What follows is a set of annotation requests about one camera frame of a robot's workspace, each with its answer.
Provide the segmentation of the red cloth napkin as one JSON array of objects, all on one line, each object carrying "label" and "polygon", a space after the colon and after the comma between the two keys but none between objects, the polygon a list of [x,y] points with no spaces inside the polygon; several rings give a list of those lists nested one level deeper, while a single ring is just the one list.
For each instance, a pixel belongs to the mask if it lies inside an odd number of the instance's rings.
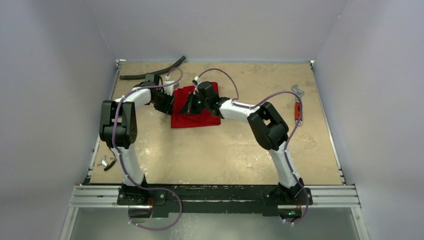
[{"label": "red cloth napkin", "polygon": [[221,124],[221,119],[213,116],[206,109],[199,115],[180,113],[189,98],[189,93],[194,90],[195,87],[191,85],[173,91],[174,103],[170,121],[172,129],[219,126]]}]

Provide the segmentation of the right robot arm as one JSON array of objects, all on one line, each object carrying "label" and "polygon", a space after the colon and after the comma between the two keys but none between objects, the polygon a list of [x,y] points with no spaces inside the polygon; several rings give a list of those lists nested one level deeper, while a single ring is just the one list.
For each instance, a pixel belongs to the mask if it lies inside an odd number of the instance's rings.
[{"label": "right robot arm", "polygon": [[268,101],[251,105],[219,96],[210,81],[194,80],[193,85],[180,113],[199,115],[206,110],[214,117],[248,124],[258,145],[271,156],[282,200],[288,204],[298,200],[304,184],[289,152],[289,127],[276,108]]}]

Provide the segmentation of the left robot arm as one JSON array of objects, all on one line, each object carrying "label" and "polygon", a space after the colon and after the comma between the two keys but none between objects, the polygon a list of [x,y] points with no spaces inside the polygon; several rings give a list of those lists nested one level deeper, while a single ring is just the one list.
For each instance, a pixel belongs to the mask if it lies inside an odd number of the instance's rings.
[{"label": "left robot arm", "polygon": [[129,188],[129,197],[138,205],[146,203],[149,191],[145,173],[140,168],[135,142],[138,137],[137,110],[145,105],[158,106],[166,114],[173,108],[173,91],[181,78],[166,81],[149,74],[146,81],[135,85],[130,92],[101,104],[99,138],[112,151],[123,172],[122,185]]}]

